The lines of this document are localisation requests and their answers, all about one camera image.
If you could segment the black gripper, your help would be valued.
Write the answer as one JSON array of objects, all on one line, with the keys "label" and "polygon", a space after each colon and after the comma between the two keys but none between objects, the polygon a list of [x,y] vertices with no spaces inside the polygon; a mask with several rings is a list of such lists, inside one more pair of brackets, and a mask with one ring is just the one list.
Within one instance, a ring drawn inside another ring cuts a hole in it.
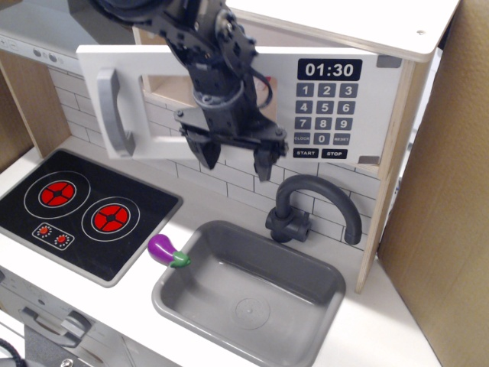
[{"label": "black gripper", "polygon": [[180,109],[174,118],[200,164],[212,170],[221,145],[254,151],[254,169],[260,182],[268,181],[279,157],[287,154],[287,133],[246,99]]}]

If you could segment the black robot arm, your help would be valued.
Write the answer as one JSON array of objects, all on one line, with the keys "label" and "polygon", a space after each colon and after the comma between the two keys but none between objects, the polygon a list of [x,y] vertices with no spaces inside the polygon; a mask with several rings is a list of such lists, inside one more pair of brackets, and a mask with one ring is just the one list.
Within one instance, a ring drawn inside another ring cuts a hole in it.
[{"label": "black robot arm", "polygon": [[255,39],[246,35],[224,1],[91,1],[102,16],[165,39],[189,72],[197,106],[175,114],[190,150],[213,169],[222,145],[254,152],[254,169],[262,181],[287,152],[286,133],[261,109],[254,81],[270,83],[252,67]]}]

